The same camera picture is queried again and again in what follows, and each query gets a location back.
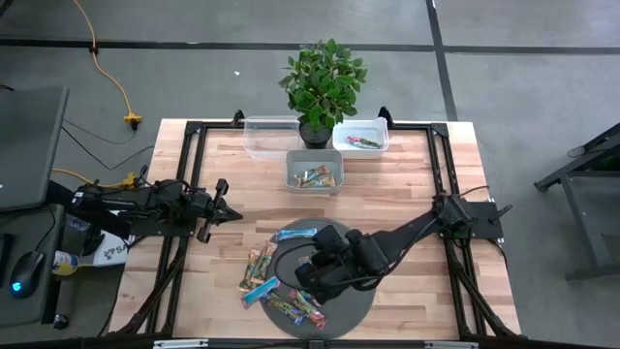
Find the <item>black computer mouse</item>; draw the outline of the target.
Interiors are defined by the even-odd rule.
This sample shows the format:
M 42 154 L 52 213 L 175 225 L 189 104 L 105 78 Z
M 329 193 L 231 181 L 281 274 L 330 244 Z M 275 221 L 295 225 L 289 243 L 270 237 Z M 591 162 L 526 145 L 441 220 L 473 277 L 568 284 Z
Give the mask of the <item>black computer mouse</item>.
M 15 263 L 10 277 L 10 292 L 16 299 L 26 299 L 38 288 L 45 255 L 33 250 L 23 254 Z

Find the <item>white plastic bin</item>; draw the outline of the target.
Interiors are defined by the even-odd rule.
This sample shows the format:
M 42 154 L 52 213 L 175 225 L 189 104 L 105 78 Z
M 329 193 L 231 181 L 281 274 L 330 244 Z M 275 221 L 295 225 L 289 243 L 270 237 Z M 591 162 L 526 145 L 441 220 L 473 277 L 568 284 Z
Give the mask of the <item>white plastic bin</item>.
M 381 143 L 381 149 L 357 148 L 346 138 L 361 137 Z M 333 128 L 332 145 L 347 160 L 374 160 L 383 156 L 389 147 L 388 123 L 383 118 L 373 120 L 345 120 Z

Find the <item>green potted plant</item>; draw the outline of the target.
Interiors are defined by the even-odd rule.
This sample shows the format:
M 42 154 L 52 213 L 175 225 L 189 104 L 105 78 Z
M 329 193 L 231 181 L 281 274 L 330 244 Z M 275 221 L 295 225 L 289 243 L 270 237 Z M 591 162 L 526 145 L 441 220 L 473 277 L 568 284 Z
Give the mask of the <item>green potted plant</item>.
M 357 115 L 357 94 L 368 73 L 364 59 L 333 39 L 320 40 L 301 46 L 284 69 L 278 85 L 297 114 L 301 140 L 308 149 L 325 149 L 335 126 Z

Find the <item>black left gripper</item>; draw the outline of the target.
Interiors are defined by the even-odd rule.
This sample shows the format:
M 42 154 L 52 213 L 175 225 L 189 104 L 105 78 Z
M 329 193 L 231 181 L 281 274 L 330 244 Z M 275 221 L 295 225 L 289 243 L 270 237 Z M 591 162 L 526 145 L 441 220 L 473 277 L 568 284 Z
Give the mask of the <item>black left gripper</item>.
M 225 202 L 224 196 L 229 190 L 228 182 L 219 178 L 216 186 L 216 193 L 211 197 L 205 192 L 196 192 L 190 210 L 199 218 L 204 219 L 204 223 L 197 233 L 198 241 L 208 243 L 210 240 L 210 229 L 212 225 L 219 226 L 224 223 L 241 220 L 243 215 Z

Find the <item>dark grey laptop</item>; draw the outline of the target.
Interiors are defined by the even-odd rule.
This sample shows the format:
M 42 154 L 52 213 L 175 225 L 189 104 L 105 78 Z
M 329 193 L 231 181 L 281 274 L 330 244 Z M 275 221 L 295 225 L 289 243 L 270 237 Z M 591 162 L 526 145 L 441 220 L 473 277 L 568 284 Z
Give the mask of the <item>dark grey laptop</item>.
M 64 86 L 0 93 L 0 212 L 45 201 L 68 97 Z

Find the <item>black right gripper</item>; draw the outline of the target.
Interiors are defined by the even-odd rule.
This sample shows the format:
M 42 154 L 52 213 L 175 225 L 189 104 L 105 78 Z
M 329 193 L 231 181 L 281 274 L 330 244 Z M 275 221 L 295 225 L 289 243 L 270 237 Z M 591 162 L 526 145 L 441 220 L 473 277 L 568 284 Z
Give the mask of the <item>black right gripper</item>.
M 318 303 L 339 297 L 349 287 L 358 287 L 357 264 L 349 246 L 333 225 L 320 229 L 312 238 L 315 252 L 294 275 L 300 286 Z

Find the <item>grey desk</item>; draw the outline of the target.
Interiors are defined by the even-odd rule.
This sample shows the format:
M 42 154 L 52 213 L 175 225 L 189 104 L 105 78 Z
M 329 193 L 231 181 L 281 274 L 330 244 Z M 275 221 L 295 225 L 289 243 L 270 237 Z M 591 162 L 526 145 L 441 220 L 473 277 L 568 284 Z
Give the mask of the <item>grey desk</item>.
M 58 291 L 52 265 L 63 218 L 64 208 L 59 205 L 0 213 L 0 329 L 52 320 L 52 297 Z M 38 288 L 29 298 L 16 299 L 10 292 L 12 270 L 19 257 L 33 250 L 45 255 Z

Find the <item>white yellow bottle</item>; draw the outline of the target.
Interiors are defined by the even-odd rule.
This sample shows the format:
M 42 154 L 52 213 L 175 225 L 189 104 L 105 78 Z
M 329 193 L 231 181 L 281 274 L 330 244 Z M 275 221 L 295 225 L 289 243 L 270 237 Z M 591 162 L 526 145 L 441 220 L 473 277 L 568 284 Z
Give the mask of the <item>white yellow bottle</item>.
M 74 274 L 79 267 L 79 259 L 77 255 L 64 251 L 56 250 L 52 265 L 52 273 L 58 276 L 70 276 Z

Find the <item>black metal cart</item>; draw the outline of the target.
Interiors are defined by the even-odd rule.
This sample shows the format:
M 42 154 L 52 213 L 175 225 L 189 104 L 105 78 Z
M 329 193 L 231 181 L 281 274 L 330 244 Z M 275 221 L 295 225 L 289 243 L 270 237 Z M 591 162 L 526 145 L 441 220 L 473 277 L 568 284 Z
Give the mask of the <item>black metal cart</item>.
M 566 275 L 576 282 L 620 276 L 620 252 L 607 238 L 620 238 L 620 122 L 568 152 L 571 162 L 534 183 L 540 192 L 563 188 L 591 266 Z

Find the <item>orange green granola bar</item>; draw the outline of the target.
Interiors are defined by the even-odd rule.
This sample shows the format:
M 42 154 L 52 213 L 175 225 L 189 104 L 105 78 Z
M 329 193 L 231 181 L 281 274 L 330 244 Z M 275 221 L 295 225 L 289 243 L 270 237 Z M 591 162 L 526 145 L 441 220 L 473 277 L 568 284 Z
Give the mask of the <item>orange green granola bar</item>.
M 265 282 L 267 268 L 277 247 L 278 244 L 276 242 L 268 241 L 266 243 L 258 259 L 258 262 L 255 265 L 255 269 L 251 277 L 252 283 L 263 284 Z
M 239 282 L 238 285 L 238 289 L 241 292 L 249 292 L 252 290 L 252 276 L 254 273 L 254 268 L 256 266 L 257 261 L 259 260 L 259 258 L 261 257 L 261 251 L 260 250 L 256 250 L 256 249 L 252 249 L 249 252 L 249 259 L 248 259 L 248 263 L 247 266 L 245 268 L 244 274 L 243 274 L 243 278 L 241 279 L 241 281 Z
M 322 188 L 322 187 L 335 187 L 336 181 L 333 175 L 323 175 L 312 178 L 308 181 L 304 181 L 301 184 L 301 188 Z
M 303 187 L 305 184 L 308 184 L 311 180 L 320 178 L 324 175 L 330 175 L 331 171 L 326 165 L 321 165 L 318 168 L 310 169 L 304 171 L 300 174 L 295 174 L 294 178 L 296 180 L 297 187 Z

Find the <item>white printed bag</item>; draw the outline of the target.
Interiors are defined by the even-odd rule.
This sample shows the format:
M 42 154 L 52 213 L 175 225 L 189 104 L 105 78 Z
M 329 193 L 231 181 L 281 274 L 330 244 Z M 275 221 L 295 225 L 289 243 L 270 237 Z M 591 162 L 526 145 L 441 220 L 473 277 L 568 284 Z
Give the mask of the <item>white printed bag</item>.
M 102 232 L 102 236 L 103 241 L 92 254 L 91 265 L 96 268 L 125 265 L 135 237 L 123 239 L 106 231 Z

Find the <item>grey plastic bin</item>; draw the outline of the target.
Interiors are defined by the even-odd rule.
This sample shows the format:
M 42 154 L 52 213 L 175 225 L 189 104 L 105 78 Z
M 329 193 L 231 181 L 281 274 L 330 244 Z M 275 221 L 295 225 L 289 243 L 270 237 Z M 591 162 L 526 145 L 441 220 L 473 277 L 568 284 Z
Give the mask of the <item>grey plastic bin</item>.
M 335 187 L 301 188 L 296 186 L 294 175 L 326 165 L 336 181 Z M 344 165 L 342 154 L 333 149 L 328 150 L 291 150 L 286 156 L 285 183 L 287 188 L 297 194 L 336 194 L 344 183 Z

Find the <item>silver metal bracket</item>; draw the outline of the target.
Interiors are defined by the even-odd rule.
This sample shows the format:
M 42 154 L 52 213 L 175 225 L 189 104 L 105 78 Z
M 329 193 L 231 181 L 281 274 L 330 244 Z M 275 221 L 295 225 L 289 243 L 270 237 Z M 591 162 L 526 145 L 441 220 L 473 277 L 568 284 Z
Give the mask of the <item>silver metal bracket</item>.
M 152 349 L 203 349 L 208 346 L 208 339 L 168 339 L 156 340 Z
M 424 349 L 480 349 L 476 342 L 432 340 L 424 342 Z

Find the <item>clear plastic bin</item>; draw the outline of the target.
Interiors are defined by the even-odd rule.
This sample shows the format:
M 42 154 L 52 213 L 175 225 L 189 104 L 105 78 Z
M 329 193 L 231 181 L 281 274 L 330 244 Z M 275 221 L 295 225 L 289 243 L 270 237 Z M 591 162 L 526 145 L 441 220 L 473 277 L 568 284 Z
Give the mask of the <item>clear plastic bin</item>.
M 253 115 L 244 121 L 243 147 L 254 159 L 285 158 L 303 148 L 299 122 L 293 115 Z

